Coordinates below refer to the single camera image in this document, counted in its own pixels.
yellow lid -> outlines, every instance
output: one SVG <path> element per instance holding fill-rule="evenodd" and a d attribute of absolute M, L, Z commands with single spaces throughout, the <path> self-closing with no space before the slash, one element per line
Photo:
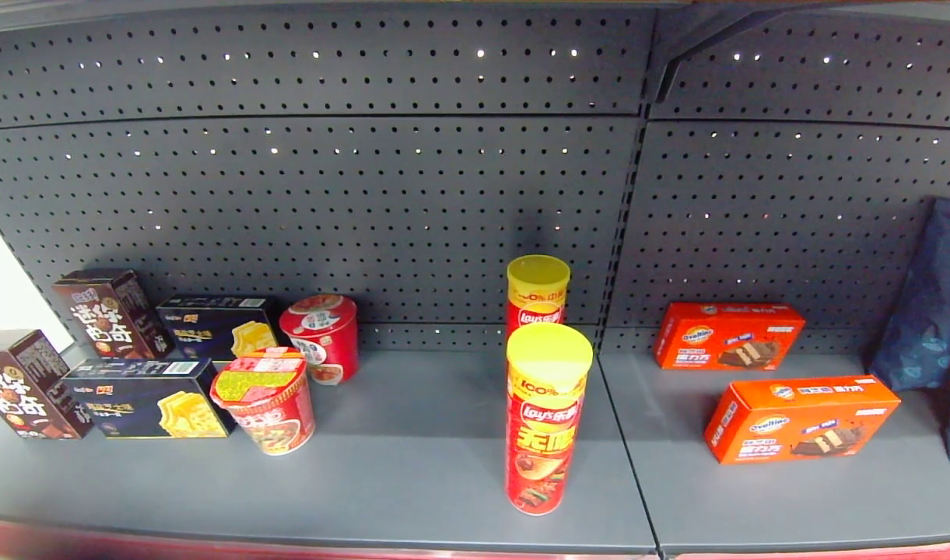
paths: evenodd
<path fill-rule="evenodd" d="M 572 390 L 592 367 L 592 344 L 572 327 L 531 323 L 510 336 L 506 358 L 528 378 Z"/>
<path fill-rule="evenodd" d="M 571 268 L 563 260 L 550 255 L 524 255 L 506 266 L 506 276 L 512 283 L 530 286 L 528 289 L 549 286 L 560 289 L 570 280 Z"/>

potato chip can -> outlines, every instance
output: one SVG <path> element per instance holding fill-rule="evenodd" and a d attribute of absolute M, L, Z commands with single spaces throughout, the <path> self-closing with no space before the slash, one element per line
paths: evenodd
<path fill-rule="evenodd" d="M 339 385 L 357 373 L 357 305 L 346 296 L 319 294 L 287 308 L 282 331 L 308 361 L 308 375 Z"/>
<path fill-rule="evenodd" d="M 234 359 L 212 381 L 211 396 L 268 455 L 291 453 L 315 432 L 298 348 L 263 348 Z"/>
<path fill-rule="evenodd" d="M 592 344 L 572 327 L 532 323 L 507 342 L 506 494 L 522 513 L 561 503 L 592 367 Z"/>
<path fill-rule="evenodd" d="M 530 323 L 564 323 L 571 268 L 549 255 L 525 255 L 506 267 L 506 338 Z"/>

snack box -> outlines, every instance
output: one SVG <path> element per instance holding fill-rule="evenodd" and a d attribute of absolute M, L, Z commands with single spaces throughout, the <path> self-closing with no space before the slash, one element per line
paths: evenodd
<path fill-rule="evenodd" d="M 78 270 L 52 285 L 101 358 L 158 359 L 173 345 L 129 269 Z"/>
<path fill-rule="evenodd" d="M 108 437 L 227 437 L 211 359 L 86 359 L 63 378 Z"/>
<path fill-rule="evenodd" d="M 703 437 L 722 464 L 854 455 L 898 404 L 875 376 L 736 380 Z"/>
<path fill-rule="evenodd" d="M 673 302 L 655 361 L 663 369 L 775 369 L 805 323 L 788 305 Z"/>
<path fill-rule="evenodd" d="M 280 312 L 271 297 L 175 295 L 157 313 L 188 358 L 232 361 L 280 340 L 272 326 Z"/>
<path fill-rule="evenodd" d="M 81 439 L 91 418 L 61 383 L 69 371 L 42 331 L 0 331 L 0 415 L 29 439 Z"/>

packaging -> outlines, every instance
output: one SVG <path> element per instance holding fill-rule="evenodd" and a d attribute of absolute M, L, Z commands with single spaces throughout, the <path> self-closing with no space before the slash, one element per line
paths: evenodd
<path fill-rule="evenodd" d="M 170 335 L 146 301 L 133 270 L 78 270 L 52 289 L 79 320 L 99 357 L 158 359 L 171 351 Z"/>
<path fill-rule="evenodd" d="M 703 437 L 722 464 L 854 455 L 898 404 L 875 376 L 736 380 Z"/>
<path fill-rule="evenodd" d="M 655 361 L 663 369 L 775 369 L 803 325 L 788 305 L 673 302 Z"/>
<path fill-rule="evenodd" d="M 297 348 L 264 348 L 231 362 L 212 383 L 212 399 L 230 412 L 261 451 L 283 455 L 315 433 L 315 417 Z"/>
<path fill-rule="evenodd" d="M 564 323 L 571 268 L 549 255 L 525 255 L 506 266 L 506 338 L 530 323 Z"/>
<path fill-rule="evenodd" d="M 278 306 L 271 297 L 175 295 L 157 313 L 188 358 L 232 361 L 278 346 L 272 326 Z"/>
<path fill-rule="evenodd" d="M 950 383 L 950 201 L 938 198 L 924 226 L 869 372 L 893 390 Z"/>
<path fill-rule="evenodd" d="M 522 513 L 560 506 L 592 367 L 592 344 L 572 327 L 532 323 L 507 342 L 506 494 Z"/>
<path fill-rule="evenodd" d="M 63 378 L 108 437 L 226 437 L 236 425 L 208 399 L 210 359 L 86 359 Z"/>
<path fill-rule="evenodd" d="M 357 373 L 357 305 L 346 296 L 320 294 L 287 308 L 282 331 L 305 355 L 308 375 L 321 385 L 339 385 Z"/>
<path fill-rule="evenodd" d="M 30 439 L 81 439 L 87 414 L 61 383 L 68 371 L 42 331 L 0 331 L 0 415 Z"/>

dark blue box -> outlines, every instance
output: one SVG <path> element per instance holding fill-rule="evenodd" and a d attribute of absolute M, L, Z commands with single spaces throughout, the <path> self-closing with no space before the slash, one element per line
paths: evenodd
<path fill-rule="evenodd" d="M 227 437 L 232 415 L 209 398 L 211 359 L 86 359 L 63 376 L 108 437 Z"/>
<path fill-rule="evenodd" d="M 271 297 L 175 295 L 157 313 L 188 358 L 233 361 L 278 346 L 279 308 Z"/>

